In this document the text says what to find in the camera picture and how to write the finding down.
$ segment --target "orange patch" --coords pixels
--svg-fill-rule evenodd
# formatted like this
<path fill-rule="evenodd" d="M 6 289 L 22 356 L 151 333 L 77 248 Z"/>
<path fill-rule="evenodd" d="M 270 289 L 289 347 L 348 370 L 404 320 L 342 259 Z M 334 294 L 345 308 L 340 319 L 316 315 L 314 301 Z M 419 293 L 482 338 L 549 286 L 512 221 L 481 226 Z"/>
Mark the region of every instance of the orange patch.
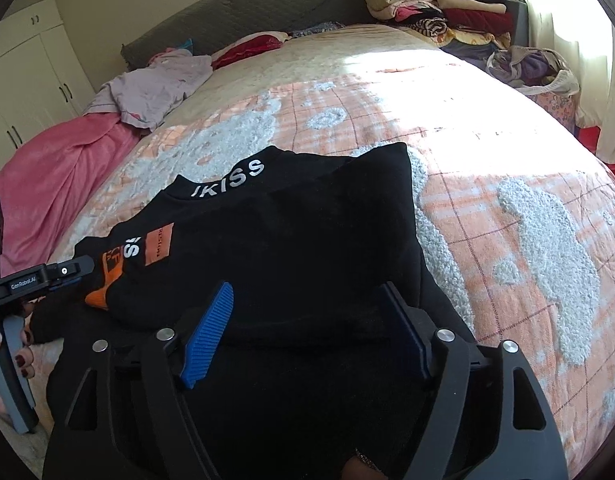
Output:
<path fill-rule="evenodd" d="M 172 223 L 147 234 L 145 238 L 145 267 L 170 255 L 173 227 L 174 224 Z"/>
<path fill-rule="evenodd" d="M 93 290 L 85 297 L 85 303 L 95 308 L 108 310 L 105 294 L 110 285 L 123 274 L 123 246 L 116 247 L 102 256 L 104 285 L 98 290 Z"/>

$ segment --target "red folded cloth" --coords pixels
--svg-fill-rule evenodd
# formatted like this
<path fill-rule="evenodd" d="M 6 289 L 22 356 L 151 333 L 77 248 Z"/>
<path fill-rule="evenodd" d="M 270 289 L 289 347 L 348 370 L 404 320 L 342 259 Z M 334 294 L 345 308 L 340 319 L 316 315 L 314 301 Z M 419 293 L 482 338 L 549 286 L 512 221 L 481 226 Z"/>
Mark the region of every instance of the red folded cloth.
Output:
<path fill-rule="evenodd" d="M 414 7 L 398 7 L 398 9 L 396 9 L 395 20 L 397 22 L 402 22 L 402 20 L 405 20 L 414 14 L 422 14 L 422 12 L 418 9 L 414 9 Z"/>
<path fill-rule="evenodd" d="M 268 50 L 281 48 L 282 46 L 283 42 L 274 36 L 257 36 L 250 41 L 245 41 L 244 43 L 238 44 L 228 50 L 225 54 L 223 54 L 223 56 L 219 57 L 212 63 L 212 68 L 216 70 L 236 61 L 240 61 L 241 59 L 256 56 L 257 54 L 267 52 Z"/>
<path fill-rule="evenodd" d="M 514 18 L 509 12 L 496 14 L 485 10 L 444 9 L 447 25 L 452 28 L 468 28 L 500 36 L 514 30 Z"/>

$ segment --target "red pillow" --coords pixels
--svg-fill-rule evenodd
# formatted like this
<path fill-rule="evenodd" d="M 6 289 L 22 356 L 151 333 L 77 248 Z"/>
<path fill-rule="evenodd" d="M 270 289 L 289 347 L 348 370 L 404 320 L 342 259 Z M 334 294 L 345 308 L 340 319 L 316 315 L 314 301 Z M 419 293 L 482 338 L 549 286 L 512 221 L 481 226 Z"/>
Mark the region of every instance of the red pillow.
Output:
<path fill-rule="evenodd" d="M 276 50 L 282 46 L 283 42 L 274 36 L 257 36 L 252 40 L 245 41 L 228 50 L 223 56 L 212 62 L 212 68 L 216 70 L 217 68 L 230 65 L 241 59 L 247 59 L 248 57 L 262 54 L 268 50 Z"/>

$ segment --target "black sweatshirt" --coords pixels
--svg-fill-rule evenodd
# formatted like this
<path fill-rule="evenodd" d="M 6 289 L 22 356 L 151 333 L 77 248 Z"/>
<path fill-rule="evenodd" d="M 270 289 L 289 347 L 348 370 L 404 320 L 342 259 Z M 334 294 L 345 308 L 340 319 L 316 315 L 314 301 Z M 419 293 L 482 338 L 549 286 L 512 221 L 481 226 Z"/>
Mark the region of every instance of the black sweatshirt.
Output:
<path fill-rule="evenodd" d="M 94 341 L 139 341 L 232 283 L 207 378 L 186 394 L 225 480 L 337 479 L 355 449 L 390 473 L 423 394 L 394 368 L 376 286 L 394 282 L 409 305 L 473 340 L 425 266 L 403 143 L 358 158 L 267 148 L 216 182 L 179 176 L 80 254 L 95 272 L 32 319 L 37 341 L 65 337 L 47 387 L 56 420 Z"/>

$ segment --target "white curtain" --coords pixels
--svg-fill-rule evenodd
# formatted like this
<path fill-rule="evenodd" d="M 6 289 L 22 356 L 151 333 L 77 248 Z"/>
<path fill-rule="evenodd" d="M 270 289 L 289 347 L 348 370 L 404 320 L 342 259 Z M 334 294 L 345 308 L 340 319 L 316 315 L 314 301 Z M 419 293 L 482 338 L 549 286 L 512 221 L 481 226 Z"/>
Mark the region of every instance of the white curtain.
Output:
<path fill-rule="evenodd" d="M 576 123 L 600 126 L 596 155 L 615 164 L 615 30 L 597 0 L 526 0 L 530 46 L 562 54 L 579 79 Z"/>

